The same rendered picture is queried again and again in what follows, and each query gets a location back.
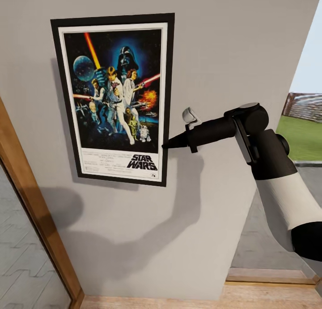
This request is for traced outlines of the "poster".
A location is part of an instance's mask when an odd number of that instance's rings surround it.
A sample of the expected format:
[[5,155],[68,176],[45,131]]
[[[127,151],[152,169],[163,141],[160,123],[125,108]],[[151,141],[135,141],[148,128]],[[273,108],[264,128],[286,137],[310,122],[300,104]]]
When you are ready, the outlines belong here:
[[50,21],[78,177],[166,187],[175,13]]

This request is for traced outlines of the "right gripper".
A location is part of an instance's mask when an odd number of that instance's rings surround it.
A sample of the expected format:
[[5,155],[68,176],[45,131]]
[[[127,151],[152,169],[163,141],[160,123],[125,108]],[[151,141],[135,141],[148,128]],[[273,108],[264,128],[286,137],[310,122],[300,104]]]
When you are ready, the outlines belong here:
[[169,139],[169,142],[163,144],[161,147],[168,149],[190,146],[191,152],[196,153],[198,152],[197,146],[219,140],[221,139],[219,139],[215,120],[210,120],[195,126],[192,130],[190,130],[188,124],[186,124],[186,131],[184,131],[184,133]]

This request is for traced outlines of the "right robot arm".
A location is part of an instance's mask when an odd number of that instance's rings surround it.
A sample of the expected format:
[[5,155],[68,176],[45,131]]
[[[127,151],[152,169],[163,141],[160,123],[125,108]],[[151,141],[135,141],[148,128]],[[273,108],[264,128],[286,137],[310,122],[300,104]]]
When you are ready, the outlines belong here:
[[186,131],[161,147],[190,146],[196,153],[197,146],[235,136],[251,166],[273,237],[286,251],[298,254],[322,279],[322,208],[288,157],[287,140],[271,129],[265,130],[269,124],[267,111],[253,102],[203,123],[191,107],[182,117]]

